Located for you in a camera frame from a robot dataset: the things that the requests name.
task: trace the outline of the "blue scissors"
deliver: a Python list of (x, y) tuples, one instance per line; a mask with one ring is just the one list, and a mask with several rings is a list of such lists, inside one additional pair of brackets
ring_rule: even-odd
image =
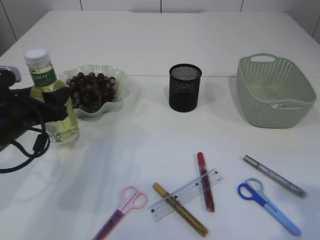
[[(260, 185), (260, 188), (255, 189), (250, 182), (257, 182)], [(252, 196), (244, 196), (241, 192), (242, 187), (246, 188), (252, 194)], [(295, 236), (301, 236), (300, 229), (292, 221), (290, 221), (290, 219), (287, 218), (287, 216), (280, 211), (264, 194), (264, 185), (260, 180), (254, 177), (248, 178), (245, 180), (245, 183), (241, 183), (238, 186), (238, 193), (241, 198), (245, 200), (254, 200), (264, 207), (264, 209), (267, 210), (268, 213), (270, 213), (275, 219), (277, 219), (290, 233)]]

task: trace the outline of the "green bottle label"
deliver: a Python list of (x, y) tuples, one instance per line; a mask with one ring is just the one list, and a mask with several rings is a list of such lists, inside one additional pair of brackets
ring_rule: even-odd
[(49, 86), (57, 80), (54, 68), (44, 73), (31, 73), (31, 76), (37, 87)]

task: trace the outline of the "pink scissors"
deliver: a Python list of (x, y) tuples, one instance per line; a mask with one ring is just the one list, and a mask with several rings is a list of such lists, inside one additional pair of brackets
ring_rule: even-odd
[[(133, 189), (134, 193), (126, 198), (126, 191)], [(139, 196), (143, 196), (144, 200), (141, 205), (136, 205), (135, 201)], [(119, 224), (122, 218), (132, 209), (142, 209), (148, 202), (148, 197), (143, 191), (139, 191), (136, 186), (126, 186), (121, 192), (121, 204), (112, 214), (109, 220), (103, 225), (100, 231), (95, 235), (93, 240), (103, 240), (109, 233)]]

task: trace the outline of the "black mesh pen holder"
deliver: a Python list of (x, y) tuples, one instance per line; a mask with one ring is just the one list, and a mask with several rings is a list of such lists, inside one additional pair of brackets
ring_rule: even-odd
[(182, 63), (169, 70), (169, 105), (177, 112), (190, 112), (197, 107), (202, 72), (192, 64)]

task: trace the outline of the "white wall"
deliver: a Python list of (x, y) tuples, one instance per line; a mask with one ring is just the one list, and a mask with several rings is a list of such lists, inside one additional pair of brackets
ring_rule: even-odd
[[(320, 0), (0, 0), (17, 39), (50, 10), (116, 10), (132, 12), (198, 13), (286, 12), (311, 36), (320, 18)], [(0, 55), (15, 36), (0, 4)], [(314, 33), (320, 43), (320, 26)]]
[(0, 56), (16, 42), (4, 8), (0, 1)]
[(2, 3), (18, 39), (51, 10), (81, 10), (80, 0), (2, 0)]
[(312, 35), (320, 17), (320, 0), (243, 0), (243, 12), (286, 12)]
[(320, 23), (318, 23), (318, 25), (316, 26), (313, 38), (318, 42), (318, 44), (320, 44)]
[(162, 0), (163, 13), (240, 12), (242, 0)]
[(83, 10), (160, 13), (161, 0), (81, 0)]

